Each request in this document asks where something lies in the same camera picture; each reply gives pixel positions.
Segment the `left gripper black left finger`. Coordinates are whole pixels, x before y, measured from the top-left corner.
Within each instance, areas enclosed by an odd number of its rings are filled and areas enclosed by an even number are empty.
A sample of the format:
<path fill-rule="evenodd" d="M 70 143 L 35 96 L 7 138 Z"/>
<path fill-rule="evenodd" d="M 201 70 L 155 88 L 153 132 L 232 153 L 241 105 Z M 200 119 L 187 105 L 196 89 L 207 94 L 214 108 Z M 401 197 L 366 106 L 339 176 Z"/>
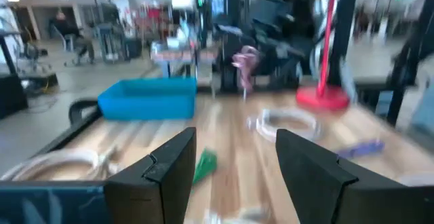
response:
<path fill-rule="evenodd" d="M 195 173 L 196 147 L 196 128 L 186 128 L 109 177 L 104 196 L 113 222 L 183 223 Z"/>

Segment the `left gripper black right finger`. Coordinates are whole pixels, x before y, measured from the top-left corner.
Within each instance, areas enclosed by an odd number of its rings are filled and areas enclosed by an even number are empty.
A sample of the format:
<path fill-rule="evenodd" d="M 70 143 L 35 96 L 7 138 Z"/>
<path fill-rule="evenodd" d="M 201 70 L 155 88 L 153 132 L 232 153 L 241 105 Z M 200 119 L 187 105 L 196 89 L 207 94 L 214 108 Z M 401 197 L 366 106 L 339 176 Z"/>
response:
<path fill-rule="evenodd" d="M 301 223 L 382 223 L 380 192 L 402 186 L 285 129 L 275 148 Z"/>

